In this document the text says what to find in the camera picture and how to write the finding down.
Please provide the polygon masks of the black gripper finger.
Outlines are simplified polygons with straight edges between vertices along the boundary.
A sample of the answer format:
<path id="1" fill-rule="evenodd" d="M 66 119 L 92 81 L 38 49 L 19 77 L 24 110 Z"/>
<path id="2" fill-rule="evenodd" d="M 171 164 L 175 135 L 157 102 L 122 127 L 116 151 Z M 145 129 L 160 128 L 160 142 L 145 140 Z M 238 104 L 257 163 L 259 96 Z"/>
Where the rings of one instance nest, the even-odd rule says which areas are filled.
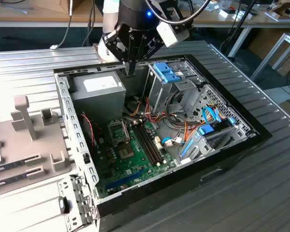
<path id="1" fill-rule="evenodd" d="M 112 32 L 103 35 L 103 42 L 106 48 L 115 58 L 125 65 L 126 76 L 131 76 L 131 64 L 129 60 L 129 49 L 124 45 L 123 40 L 127 34 L 123 25 L 116 25 Z"/>
<path id="2" fill-rule="evenodd" d="M 163 46 L 163 40 L 158 33 L 142 33 L 131 36 L 130 45 L 130 74 L 134 75 L 136 64 L 154 55 Z"/>

